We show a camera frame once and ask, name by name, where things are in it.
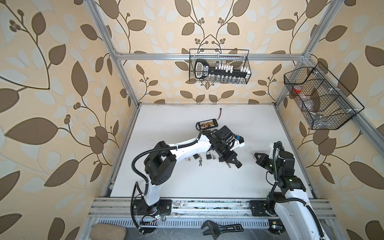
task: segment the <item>beige cushion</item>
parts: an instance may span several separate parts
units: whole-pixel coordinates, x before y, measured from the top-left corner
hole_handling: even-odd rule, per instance
[[[126,233],[125,227],[98,223],[92,227],[89,237],[92,240],[124,240]]]

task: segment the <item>white tabletop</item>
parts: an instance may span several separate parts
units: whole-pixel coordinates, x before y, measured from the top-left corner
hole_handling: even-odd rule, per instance
[[[135,156],[152,149],[160,141],[171,144],[197,137],[196,122],[218,118],[220,108],[219,128],[226,125],[234,134],[244,138],[245,146],[234,150],[243,166],[238,169],[231,164],[229,168],[218,158],[207,160],[205,152],[201,153],[202,166],[199,166],[199,159],[193,157],[191,161],[179,161],[172,176],[162,184],[161,197],[265,198],[271,185],[265,180],[266,170],[255,163],[253,153],[269,154],[270,143],[276,141],[281,141],[285,150],[293,153],[272,105],[141,106],[111,197],[131,197],[136,181],[144,190],[144,180],[131,169],[131,161]],[[215,151],[211,151],[211,154],[218,156]],[[144,159],[142,157],[136,162],[136,168],[142,173]],[[312,198],[297,161],[295,175],[303,181]],[[268,180],[273,182],[271,174],[268,174]]]

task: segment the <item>floral wallpaper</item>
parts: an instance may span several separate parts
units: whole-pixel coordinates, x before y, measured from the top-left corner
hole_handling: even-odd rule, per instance
[[[0,0],[0,51],[0,238],[73,240],[106,184],[129,96],[79,1]]]
[[[302,53],[330,0],[96,0],[123,53]]]
[[[250,61],[248,84],[220,84],[189,79],[189,65],[181,61],[123,61],[143,103],[273,103],[283,88],[283,75],[292,61]]]
[[[383,10],[381,0],[346,0],[313,58],[339,77],[365,106],[360,114],[384,134]],[[290,96],[280,111],[320,197],[330,200],[347,238],[384,239],[383,156],[352,121],[335,131],[310,130]]]

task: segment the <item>black wire basket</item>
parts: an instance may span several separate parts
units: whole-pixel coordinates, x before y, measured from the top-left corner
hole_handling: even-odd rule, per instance
[[[334,77],[334,87],[325,75]],[[361,102],[321,62],[284,74],[284,84],[312,130],[336,130],[364,109]],[[349,103],[353,100],[359,107]]]
[[[189,79],[209,83],[247,84],[252,75],[248,53],[249,50],[238,49],[190,49]]]

